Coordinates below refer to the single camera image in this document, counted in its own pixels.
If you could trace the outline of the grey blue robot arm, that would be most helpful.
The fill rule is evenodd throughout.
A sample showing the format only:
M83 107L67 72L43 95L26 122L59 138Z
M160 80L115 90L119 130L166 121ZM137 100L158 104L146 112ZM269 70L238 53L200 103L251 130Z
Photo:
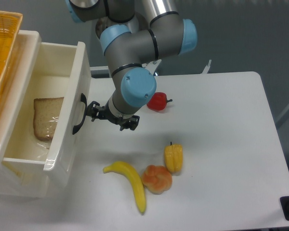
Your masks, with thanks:
M192 51L197 45L197 29L183 19L171 0L145 0L148 29L132 32L128 23L136 18L132 0L68 0L75 22L107 17L112 25L99 41L107 60L115 91L104 106L85 103L84 117L108 120L120 129L135 130L137 111L153 97L157 83L143 64Z

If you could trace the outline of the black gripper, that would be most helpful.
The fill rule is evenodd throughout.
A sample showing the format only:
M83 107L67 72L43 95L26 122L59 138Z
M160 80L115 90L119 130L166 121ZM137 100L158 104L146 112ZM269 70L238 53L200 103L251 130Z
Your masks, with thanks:
M140 117L132 115L130 118L124 118L123 115L113 115L108 107L108 104L105 106L100 106L96 101L92 101L86 109L86 116L91 117L91 121L96 119L108 120L112 124L119 125L120 131L124 129L135 130L139 124Z

